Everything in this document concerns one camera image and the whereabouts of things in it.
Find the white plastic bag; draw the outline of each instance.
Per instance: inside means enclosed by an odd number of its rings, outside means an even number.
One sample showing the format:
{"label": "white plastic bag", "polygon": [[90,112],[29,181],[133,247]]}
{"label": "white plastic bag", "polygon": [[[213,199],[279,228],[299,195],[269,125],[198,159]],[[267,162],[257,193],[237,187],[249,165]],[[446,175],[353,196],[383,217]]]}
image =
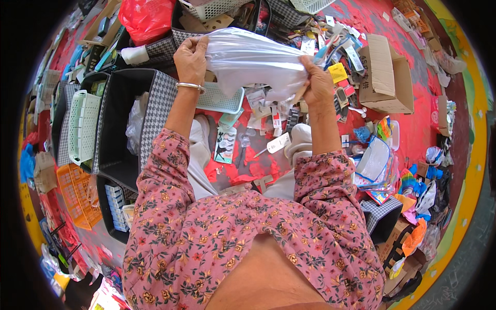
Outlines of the white plastic bag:
{"label": "white plastic bag", "polygon": [[444,50],[434,52],[434,56],[441,68],[448,74],[457,74],[467,68],[467,63],[462,58],[453,58]]}
{"label": "white plastic bag", "polygon": [[303,86],[308,74],[298,57],[300,50],[239,28],[206,34],[210,38],[205,58],[219,88],[228,97],[245,85],[268,84],[271,101],[283,101]]}
{"label": "white plastic bag", "polygon": [[145,118],[146,106],[148,104],[148,92],[145,91],[141,96],[136,98],[132,105],[125,134],[127,136],[127,149],[131,154],[139,153],[139,137],[141,135],[141,126]]}

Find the white tag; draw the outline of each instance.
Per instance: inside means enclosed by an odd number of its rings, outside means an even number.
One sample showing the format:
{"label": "white tag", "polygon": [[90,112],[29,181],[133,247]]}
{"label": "white tag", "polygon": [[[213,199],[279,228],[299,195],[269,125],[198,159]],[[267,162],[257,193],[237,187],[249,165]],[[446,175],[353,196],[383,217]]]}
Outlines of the white tag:
{"label": "white tag", "polygon": [[334,17],[329,15],[325,16],[325,22],[331,27],[334,27],[336,25],[336,23],[334,22]]}
{"label": "white tag", "polygon": [[307,36],[303,36],[302,38],[300,50],[307,55],[313,56],[315,54],[315,40],[310,39]]}
{"label": "white tag", "polygon": [[323,48],[325,46],[325,40],[321,34],[318,34],[317,38],[318,38],[318,49],[320,50],[321,48]]}
{"label": "white tag", "polygon": [[355,38],[358,39],[360,37],[360,32],[358,32],[358,30],[355,29],[355,27],[351,27],[350,32],[351,32],[352,35],[355,36]]}
{"label": "white tag", "polygon": [[348,147],[350,146],[350,136],[347,134],[344,134],[341,136],[341,147]]}
{"label": "white tag", "polygon": [[274,128],[281,128],[281,118],[279,117],[279,113],[277,112],[277,107],[271,107],[272,109],[272,125]]}
{"label": "white tag", "polygon": [[291,139],[289,138],[289,133],[287,132],[284,135],[267,143],[267,151],[269,151],[270,154],[273,154],[290,143]]}
{"label": "white tag", "polygon": [[350,45],[349,47],[345,48],[344,50],[346,51],[346,53],[350,57],[351,62],[353,64],[353,66],[355,67],[355,69],[357,71],[362,71],[364,69],[364,66],[362,66],[362,62],[360,61],[360,58],[358,58],[357,52],[355,51],[353,46]]}

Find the red plastic bag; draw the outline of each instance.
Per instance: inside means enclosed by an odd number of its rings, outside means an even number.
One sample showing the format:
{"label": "red plastic bag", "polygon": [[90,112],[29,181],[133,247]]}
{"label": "red plastic bag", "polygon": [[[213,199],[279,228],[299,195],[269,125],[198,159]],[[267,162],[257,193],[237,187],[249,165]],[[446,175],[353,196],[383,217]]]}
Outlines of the red plastic bag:
{"label": "red plastic bag", "polygon": [[171,29],[176,0],[123,0],[119,20],[136,46],[161,39]]}

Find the yellow package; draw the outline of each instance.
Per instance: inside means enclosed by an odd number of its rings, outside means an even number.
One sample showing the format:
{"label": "yellow package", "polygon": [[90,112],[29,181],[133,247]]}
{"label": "yellow package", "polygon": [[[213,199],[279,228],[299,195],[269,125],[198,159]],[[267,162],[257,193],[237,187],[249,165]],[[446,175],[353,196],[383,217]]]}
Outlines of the yellow package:
{"label": "yellow package", "polygon": [[346,74],[346,70],[344,69],[343,64],[340,62],[338,62],[337,64],[333,64],[328,68],[328,70],[331,73],[332,82],[334,84],[348,78],[348,75]]}

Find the price tag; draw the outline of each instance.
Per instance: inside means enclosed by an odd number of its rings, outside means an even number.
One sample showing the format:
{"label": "price tag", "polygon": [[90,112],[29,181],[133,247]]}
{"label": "price tag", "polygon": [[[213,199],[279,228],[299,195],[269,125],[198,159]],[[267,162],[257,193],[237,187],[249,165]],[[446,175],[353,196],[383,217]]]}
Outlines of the price tag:
{"label": "price tag", "polygon": [[325,16],[325,22],[331,27],[334,27],[336,25],[336,23],[334,22],[334,17],[329,15]]}
{"label": "price tag", "polygon": [[286,132],[284,135],[267,143],[267,151],[269,151],[270,154],[273,154],[290,143],[291,139],[289,138],[289,133]]}

